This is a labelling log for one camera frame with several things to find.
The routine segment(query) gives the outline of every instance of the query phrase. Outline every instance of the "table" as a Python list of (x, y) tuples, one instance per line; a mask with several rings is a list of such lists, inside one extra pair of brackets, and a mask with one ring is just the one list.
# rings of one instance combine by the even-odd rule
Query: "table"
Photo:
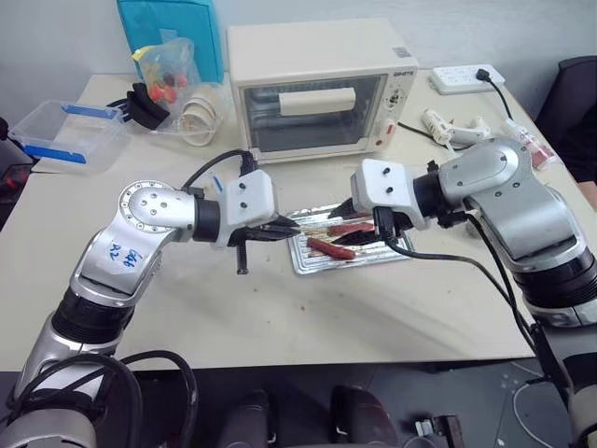
[[(401, 121), (422, 127), (434, 108), (446, 119), (468, 123), (482, 115), (497, 130), (505, 112), (494, 92), (440, 96), (421, 71)], [(80, 102), (104, 105), (124, 96), (132, 77), (93, 76)], [(540, 135), (505, 91), (514, 119)], [(209, 147), (136, 133), (105, 173), (33, 174), (0, 233), (0, 370), (20, 370), (46, 316), (57, 306), (91, 236), (110, 222), (119, 192), (136, 179), (180, 186), (204, 161), (237, 147), (231, 117)], [(443, 162), (448, 153), (424, 137), (398, 129), (392, 145), (376, 157), (407, 164)], [(267, 165), (282, 212), (338, 203), (350, 194), (349, 177), (360, 157)], [(236, 173), (237, 161), (216, 171)], [(37, 171), (47, 170), (43, 163)], [(597, 215), (560, 165), (538, 177), (559, 190), (597, 252)], [(200, 182), (208, 189), (209, 179)], [(411, 231), (419, 251), (466, 255), (497, 274), (480, 240), (464, 226)], [(120, 357), (170, 349), (194, 368), (254, 365), (442, 361), (528, 357), (503, 299), (475, 270), (462, 263), (403, 260), (365, 268), (298, 276), (287, 244), (249, 243), (247, 276), (236, 275), (234, 250), (206, 244), (172, 244), (136, 308), (118, 348)], [(142, 365), (145, 369), (156, 367)]]

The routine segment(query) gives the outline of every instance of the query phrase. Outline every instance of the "blue bag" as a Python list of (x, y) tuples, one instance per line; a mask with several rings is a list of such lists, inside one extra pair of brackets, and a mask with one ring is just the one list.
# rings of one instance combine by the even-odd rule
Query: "blue bag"
[(131, 53), (177, 37), (195, 44), (195, 64), (203, 82), (222, 82), (220, 35), (212, 0), (117, 0)]

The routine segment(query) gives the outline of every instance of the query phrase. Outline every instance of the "sausage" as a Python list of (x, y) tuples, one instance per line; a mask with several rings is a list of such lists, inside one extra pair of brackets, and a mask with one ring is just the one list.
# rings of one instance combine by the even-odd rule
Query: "sausage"
[(358, 222), (356, 224), (342, 224), (327, 229), (327, 236), (342, 236), (354, 231), (374, 231), (375, 226), (370, 222)]
[(351, 249), (345, 247), (337, 247), (317, 238), (307, 238), (307, 246), (313, 249), (320, 250), (326, 255), (334, 259), (354, 259), (355, 253)]

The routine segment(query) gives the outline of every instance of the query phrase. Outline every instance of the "baking tray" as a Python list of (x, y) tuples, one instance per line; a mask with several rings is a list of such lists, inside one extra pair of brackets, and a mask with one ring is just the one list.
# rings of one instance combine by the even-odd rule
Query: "baking tray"
[[(319, 273), (329, 269), (353, 268), (355, 266), (367, 266), (369, 264), (385, 263), (399, 259), (410, 259), (396, 253), (383, 241), (371, 245), (346, 245), (345, 247), (355, 252), (354, 259), (333, 259), (328, 255), (307, 247), (307, 238), (314, 237), (331, 243), (337, 236), (327, 236), (326, 228), (340, 224), (355, 224), (357, 222), (372, 221), (372, 217), (360, 217), (356, 219), (342, 219), (334, 217), (328, 219), (329, 213), (338, 204), (324, 205), (321, 207), (307, 208), (292, 212), (287, 217), (294, 219), (303, 229), (303, 232), (288, 240), (290, 256), (295, 272), (304, 275), (308, 273)], [(400, 238), (398, 245), (408, 250), (413, 250), (412, 242), (407, 236)]]

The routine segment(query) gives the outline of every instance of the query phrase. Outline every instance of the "power strip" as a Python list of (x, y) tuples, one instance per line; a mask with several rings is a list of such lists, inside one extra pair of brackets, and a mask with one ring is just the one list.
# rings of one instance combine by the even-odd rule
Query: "power strip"
[(442, 95), (493, 90), (489, 82), (480, 81), (475, 77), (480, 68), (489, 72), (489, 76), (496, 86), (501, 87), (504, 85), (506, 80), (488, 63), (436, 67), (431, 71), (429, 81), (431, 87)]

